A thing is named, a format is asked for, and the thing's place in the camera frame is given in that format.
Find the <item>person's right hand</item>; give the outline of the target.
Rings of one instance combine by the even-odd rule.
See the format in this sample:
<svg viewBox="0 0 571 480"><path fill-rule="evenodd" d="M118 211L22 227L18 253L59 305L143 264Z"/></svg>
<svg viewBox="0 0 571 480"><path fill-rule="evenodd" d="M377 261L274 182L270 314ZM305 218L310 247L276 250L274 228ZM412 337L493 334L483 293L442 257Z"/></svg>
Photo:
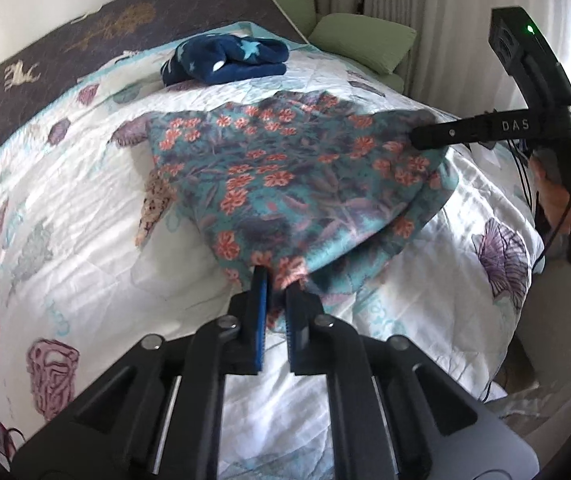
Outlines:
<svg viewBox="0 0 571 480"><path fill-rule="evenodd" d="M570 194L561 184L552 182L546 174L540 160L532 156L529 168L534 176L538 193L538 203L551 228L558 228L560 234L571 232L571 208L565 212L569 204Z"/></svg>

